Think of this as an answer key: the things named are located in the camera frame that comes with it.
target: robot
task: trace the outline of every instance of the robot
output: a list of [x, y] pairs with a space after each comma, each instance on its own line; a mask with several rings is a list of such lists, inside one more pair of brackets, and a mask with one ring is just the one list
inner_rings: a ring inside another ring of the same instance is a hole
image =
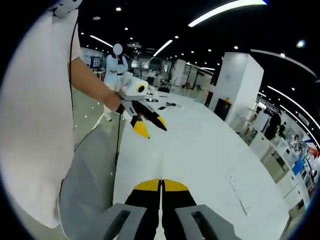
[[130, 122], [137, 134], [147, 139], [150, 136], [142, 117], [151, 121], [158, 128], [167, 131], [163, 118], [147, 104], [148, 86], [147, 81], [134, 77], [130, 72], [126, 72], [121, 79], [121, 87], [118, 94], [122, 98], [122, 103], [117, 110]]

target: white tabletop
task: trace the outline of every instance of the white tabletop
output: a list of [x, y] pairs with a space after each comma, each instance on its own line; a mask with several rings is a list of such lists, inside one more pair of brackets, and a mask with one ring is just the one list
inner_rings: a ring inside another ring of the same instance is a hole
[[155, 109], [165, 102], [182, 108], [157, 111], [167, 132], [146, 121], [150, 139], [125, 125], [113, 203], [124, 203], [141, 182], [166, 178], [186, 185], [198, 205], [206, 204], [231, 222], [242, 240], [278, 240], [289, 214], [275, 182], [252, 150], [201, 103], [172, 93], [158, 92], [158, 96], [168, 97], [150, 103]]

